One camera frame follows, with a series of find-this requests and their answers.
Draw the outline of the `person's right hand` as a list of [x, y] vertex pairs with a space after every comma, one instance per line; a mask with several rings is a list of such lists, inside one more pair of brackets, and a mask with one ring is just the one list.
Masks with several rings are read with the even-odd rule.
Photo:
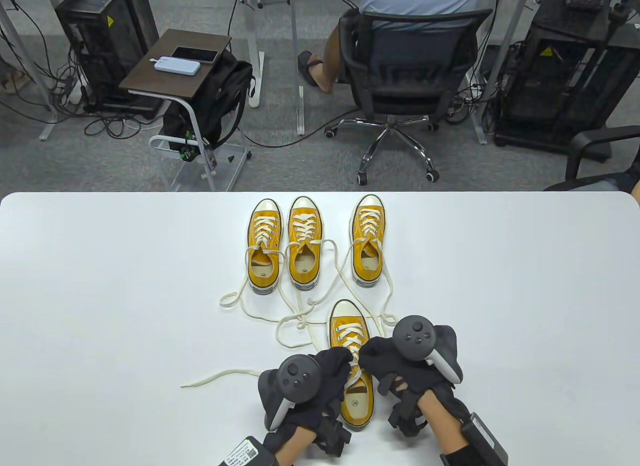
[[454, 396], [454, 384], [434, 365], [428, 365], [424, 360], [407, 360], [391, 338], [371, 338], [359, 351], [359, 366], [378, 380], [378, 392], [381, 395], [392, 393], [398, 398], [388, 421], [406, 437], [417, 436], [428, 423], [425, 420], [418, 424], [417, 419], [425, 414], [417, 404], [429, 390], [457, 420], [464, 421], [470, 416], [466, 405]]

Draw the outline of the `person's left hand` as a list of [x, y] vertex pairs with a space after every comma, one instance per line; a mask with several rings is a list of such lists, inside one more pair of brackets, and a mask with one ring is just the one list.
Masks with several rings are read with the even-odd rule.
[[279, 368], [260, 373], [258, 393], [265, 410], [263, 444], [277, 453], [298, 428], [313, 432], [328, 456], [340, 457], [351, 434], [339, 420], [352, 353], [331, 347], [317, 354], [295, 354]]

